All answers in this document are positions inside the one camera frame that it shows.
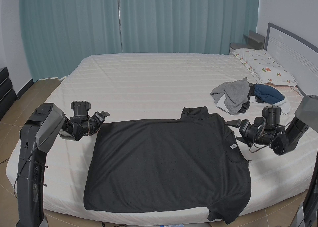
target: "blue knit garment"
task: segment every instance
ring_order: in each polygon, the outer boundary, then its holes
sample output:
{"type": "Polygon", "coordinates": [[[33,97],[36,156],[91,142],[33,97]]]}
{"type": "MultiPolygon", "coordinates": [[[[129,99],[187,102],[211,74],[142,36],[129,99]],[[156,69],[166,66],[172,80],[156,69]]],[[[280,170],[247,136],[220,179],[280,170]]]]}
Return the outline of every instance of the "blue knit garment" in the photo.
{"type": "Polygon", "coordinates": [[[255,84],[254,95],[270,104],[280,102],[285,98],[276,88],[260,84],[255,84]]]}

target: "wall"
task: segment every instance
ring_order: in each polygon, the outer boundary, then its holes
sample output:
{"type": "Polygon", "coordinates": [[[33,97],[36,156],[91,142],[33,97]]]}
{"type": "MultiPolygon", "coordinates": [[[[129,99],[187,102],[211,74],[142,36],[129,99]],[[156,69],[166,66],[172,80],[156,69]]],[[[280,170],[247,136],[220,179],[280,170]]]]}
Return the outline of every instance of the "wall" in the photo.
{"type": "Polygon", "coordinates": [[[317,0],[260,0],[257,33],[266,36],[269,22],[318,46],[317,0]]]}
{"type": "Polygon", "coordinates": [[[19,0],[0,0],[0,66],[3,64],[18,93],[32,79],[21,38],[19,0]]]}

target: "gray cloth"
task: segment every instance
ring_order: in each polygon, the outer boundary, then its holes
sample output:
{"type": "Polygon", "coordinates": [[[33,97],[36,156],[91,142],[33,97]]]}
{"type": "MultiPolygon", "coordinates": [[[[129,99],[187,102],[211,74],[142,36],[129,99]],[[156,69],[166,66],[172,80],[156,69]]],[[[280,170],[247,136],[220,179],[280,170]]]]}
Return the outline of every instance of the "gray cloth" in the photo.
{"type": "Polygon", "coordinates": [[[242,104],[248,101],[247,95],[250,86],[247,78],[237,80],[235,82],[224,82],[220,86],[214,88],[211,95],[215,104],[225,94],[224,105],[228,108],[231,115],[236,114],[242,107],[242,104]]]}

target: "white bed sheet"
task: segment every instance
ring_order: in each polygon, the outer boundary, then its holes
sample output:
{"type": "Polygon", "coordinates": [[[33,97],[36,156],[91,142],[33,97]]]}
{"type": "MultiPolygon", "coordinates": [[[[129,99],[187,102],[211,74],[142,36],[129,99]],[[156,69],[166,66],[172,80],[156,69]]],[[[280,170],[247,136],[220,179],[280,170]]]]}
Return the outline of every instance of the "white bed sheet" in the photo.
{"type": "MultiPolygon", "coordinates": [[[[46,102],[54,102],[68,117],[73,116],[70,103],[89,101],[95,111],[107,111],[106,122],[134,119],[178,119],[183,107],[207,106],[225,120],[249,119],[262,113],[261,104],[251,103],[246,114],[231,116],[216,108],[211,90],[225,81],[247,77],[255,79],[233,55],[184,53],[133,53],[95,55],[81,64],[58,86],[46,102]]],[[[296,91],[280,87],[291,103],[291,112],[281,116],[287,124],[301,101],[296,91]]],[[[233,128],[239,136],[238,129],[233,128]]],[[[96,135],[79,142],[57,137],[47,154],[44,183],[44,208],[97,221],[130,225],[168,225],[207,222],[205,207],[149,212],[108,213],[86,211],[83,193],[96,135]]],[[[269,148],[250,153],[238,142],[249,163],[251,199],[241,215],[263,209],[308,188],[316,159],[318,134],[309,129],[297,148],[277,156],[269,148]]],[[[8,162],[6,174],[13,184],[17,175],[20,141],[8,162]]]]}

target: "curtain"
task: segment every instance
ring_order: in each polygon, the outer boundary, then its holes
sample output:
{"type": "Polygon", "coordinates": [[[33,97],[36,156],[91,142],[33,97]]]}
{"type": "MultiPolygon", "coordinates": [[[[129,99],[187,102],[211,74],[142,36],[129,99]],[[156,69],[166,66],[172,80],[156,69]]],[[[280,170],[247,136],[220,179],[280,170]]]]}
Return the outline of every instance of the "curtain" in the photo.
{"type": "Polygon", "coordinates": [[[34,81],[69,75],[83,58],[121,53],[118,0],[20,0],[34,81]]]}
{"type": "Polygon", "coordinates": [[[120,0],[123,52],[228,54],[256,30],[259,0],[120,0]]]}

